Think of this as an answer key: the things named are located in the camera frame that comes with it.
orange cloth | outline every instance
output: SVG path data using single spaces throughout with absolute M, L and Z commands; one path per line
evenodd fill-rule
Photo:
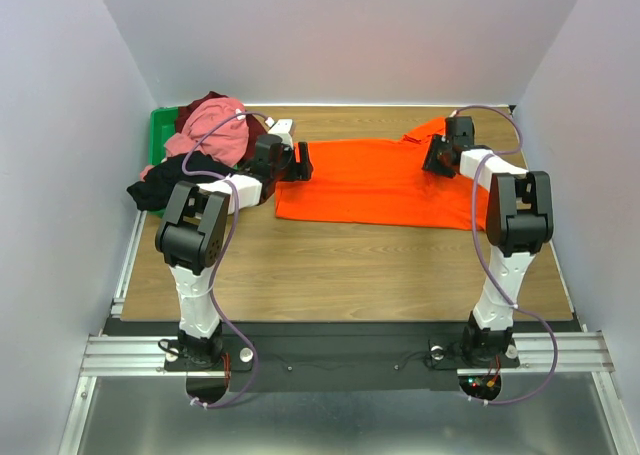
M 308 182 L 278 183 L 276 216 L 470 230 L 472 181 L 422 170 L 432 136 L 444 130 L 444 118 L 436 118 L 402 140 L 309 143 L 313 176 Z M 479 187 L 477 221 L 483 229 L 487 201 L 487 191 Z

black cloth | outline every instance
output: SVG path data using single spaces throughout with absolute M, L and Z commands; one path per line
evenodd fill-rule
M 182 172 L 182 162 L 186 154 L 168 158 L 147 173 L 143 182 L 136 182 L 127 188 L 127 192 L 136 202 L 138 210 L 162 210 L 167 207 L 171 192 L 176 183 L 185 180 L 191 183 L 214 182 L 214 177 L 203 175 L 190 177 Z M 190 171 L 206 170 L 220 175 L 231 175 L 236 171 L 202 152 L 193 152 L 187 162 Z

green basket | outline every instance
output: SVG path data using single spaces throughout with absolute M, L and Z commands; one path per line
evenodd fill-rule
M 178 107 L 158 108 L 151 112 L 151 123 L 149 129 L 149 164 L 158 165 L 164 159 L 166 153 L 164 144 L 175 133 L 175 121 L 178 118 Z M 150 212 L 162 218 L 164 210 Z

metal frame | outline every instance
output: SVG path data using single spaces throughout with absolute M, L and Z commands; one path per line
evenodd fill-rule
M 127 295 L 135 255 L 146 212 L 135 219 L 118 286 L 113 297 L 111 316 L 119 318 Z M 615 388 L 615 370 L 601 333 L 556 333 L 560 350 L 558 372 L 591 372 L 616 450 L 622 455 L 638 455 L 638 445 Z M 160 338 L 169 337 L 90 337 L 80 369 L 59 453 L 77 453 L 87 423 L 98 377 L 185 376 L 164 371 L 165 354 L 158 348 Z M 514 334 L 521 366 L 503 369 L 504 373 L 541 373 L 551 365 L 551 343 L 546 333 Z M 459 375 L 484 373 L 473 369 L 458 370 Z M 222 377 L 222 372 L 189 372 L 190 377 Z

pile of clothes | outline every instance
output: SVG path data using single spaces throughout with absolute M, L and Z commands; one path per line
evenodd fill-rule
M 198 140 L 225 118 L 244 112 L 244 105 L 235 98 L 216 92 L 194 100 L 178 108 L 175 120 L 176 133 L 164 145 L 166 158 L 159 165 L 146 167 L 140 181 L 127 188 L 138 210 L 162 210 L 166 208 L 173 187 L 181 180 L 192 183 L 213 181 L 208 176 L 187 176 L 182 172 L 182 162 Z M 256 140 L 266 129 L 253 116 L 226 123 L 208 137 L 189 158 L 188 170 L 205 170 L 220 175 L 235 173 L 234 166 L 242 165 L 255 153 Z

